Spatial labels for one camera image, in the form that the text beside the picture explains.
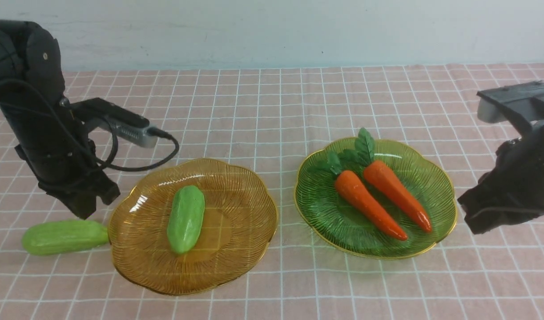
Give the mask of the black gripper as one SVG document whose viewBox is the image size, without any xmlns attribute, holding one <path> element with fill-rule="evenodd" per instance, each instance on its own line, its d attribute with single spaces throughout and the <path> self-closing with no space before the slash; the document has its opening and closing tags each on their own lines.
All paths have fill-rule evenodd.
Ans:
<svg viewBox="0 0 544 320">
<path fill-rule="evenodd" d="M 47 195 L 58 199 L 79 219 L 86 220 L 97 208 L 97 197 L 104 205 L 110 205 L 121 191 L 96 162 L 95 142 L 90 138 L 78 140 L 81 148 L 64 139 L 47 146 L 18 144 L 14 150 Z"/>
<path fill-rule="evenodd" d="M 544 216 L 544 133 L 501 148 L 494 168 L 457 200 L 475 235 Z"/>
</svg>

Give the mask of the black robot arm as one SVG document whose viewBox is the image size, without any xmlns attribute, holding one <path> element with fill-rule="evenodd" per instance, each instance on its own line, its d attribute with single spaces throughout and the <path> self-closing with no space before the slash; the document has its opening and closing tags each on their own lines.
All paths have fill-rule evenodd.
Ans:
<svg viewBox="0 0 544 320">
<path fill-rule="evenodd" d="M 18 140 L 14 149 L 40 189 L 86 220 L 97 198 L 108 205 L 121 192 L 65 91 L 56 38 L 34 22 L 0 20 L 0 110 Z"/>
<path fill-rule="evenodd" d="M 494 168 L 457 201 L 475 235 L 544 216 L 544 121 L 501 144 Z"/>
</svg>

